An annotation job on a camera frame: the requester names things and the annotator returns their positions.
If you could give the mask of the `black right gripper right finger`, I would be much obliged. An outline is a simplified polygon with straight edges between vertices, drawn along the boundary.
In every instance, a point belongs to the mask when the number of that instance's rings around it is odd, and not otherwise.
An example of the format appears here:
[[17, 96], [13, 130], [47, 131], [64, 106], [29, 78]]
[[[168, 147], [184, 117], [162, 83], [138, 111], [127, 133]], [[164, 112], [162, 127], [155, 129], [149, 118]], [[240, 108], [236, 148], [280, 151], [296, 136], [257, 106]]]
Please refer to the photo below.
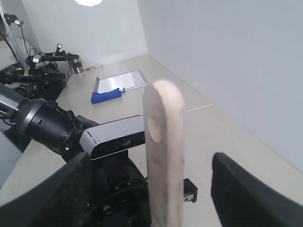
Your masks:
[[212, 160], [211, 197], [223, 227], [301, 227], [303, 207], [224, 153]]

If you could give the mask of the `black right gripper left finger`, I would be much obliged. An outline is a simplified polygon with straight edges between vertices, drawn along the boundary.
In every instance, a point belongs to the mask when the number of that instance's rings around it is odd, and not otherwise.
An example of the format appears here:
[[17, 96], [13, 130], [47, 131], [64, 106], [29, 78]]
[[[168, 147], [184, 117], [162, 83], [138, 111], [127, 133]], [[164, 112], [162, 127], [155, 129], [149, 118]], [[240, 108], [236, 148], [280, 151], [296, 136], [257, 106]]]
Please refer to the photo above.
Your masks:
[[80, 153], [0, 208], [2, 227], [79, 227], [91, 197], [91, 160]]

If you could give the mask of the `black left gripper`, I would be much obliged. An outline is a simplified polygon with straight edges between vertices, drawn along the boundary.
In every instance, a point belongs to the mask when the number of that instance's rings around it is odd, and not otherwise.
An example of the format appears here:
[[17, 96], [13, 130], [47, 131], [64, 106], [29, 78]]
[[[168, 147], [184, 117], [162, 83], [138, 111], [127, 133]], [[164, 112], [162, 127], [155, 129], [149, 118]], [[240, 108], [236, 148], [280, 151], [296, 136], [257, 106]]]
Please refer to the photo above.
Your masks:
[[151, 226], [147, 178], [122, 151], [92, 162], [92, 197], [81, 226]]

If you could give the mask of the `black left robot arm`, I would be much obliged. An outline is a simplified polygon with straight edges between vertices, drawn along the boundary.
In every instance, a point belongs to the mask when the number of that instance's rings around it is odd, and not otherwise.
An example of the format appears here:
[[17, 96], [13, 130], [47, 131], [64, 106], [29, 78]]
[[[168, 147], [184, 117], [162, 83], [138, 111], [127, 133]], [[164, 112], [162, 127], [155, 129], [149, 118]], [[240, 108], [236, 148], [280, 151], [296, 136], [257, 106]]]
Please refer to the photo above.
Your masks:
[[179, 227], [197, 201], [184, 178], [185, 104], [168, 80], [146, 87], [142, 115], [103, 124], [6, 86], [0, 114], [66, 162], [1, 206], [4, 227]]

